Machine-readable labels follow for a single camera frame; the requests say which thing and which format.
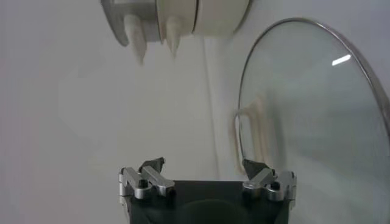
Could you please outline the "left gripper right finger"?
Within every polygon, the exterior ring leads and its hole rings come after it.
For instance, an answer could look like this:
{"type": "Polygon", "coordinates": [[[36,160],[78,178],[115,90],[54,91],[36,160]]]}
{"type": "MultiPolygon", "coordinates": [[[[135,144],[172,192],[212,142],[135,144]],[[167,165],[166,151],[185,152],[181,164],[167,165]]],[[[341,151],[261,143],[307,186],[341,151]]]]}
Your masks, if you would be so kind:
{"type": "Polygon", "coordinates": [[[242,161],[248,180],[243,182],[243,191],[252,198],[266,197],[269,201],[294,201],[297,177],[292,171],[277,173],[265,163],[248,159],[242,161]]]}

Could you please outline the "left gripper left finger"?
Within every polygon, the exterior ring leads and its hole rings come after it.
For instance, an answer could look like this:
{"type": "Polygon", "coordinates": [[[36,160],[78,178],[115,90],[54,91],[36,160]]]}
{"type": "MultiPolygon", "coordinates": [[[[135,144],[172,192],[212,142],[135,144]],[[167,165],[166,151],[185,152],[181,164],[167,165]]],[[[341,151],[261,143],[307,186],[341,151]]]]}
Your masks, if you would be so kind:
{"type": "Polygon", "coordinates": [[[161,175],[164,164],[165,159],[160,157],[145,161],[137,170],[123,167],[118,173],[119,196],[145,200],[151,197],[153,191],[162,197],[173,194],[175,182],[161,175]]]}

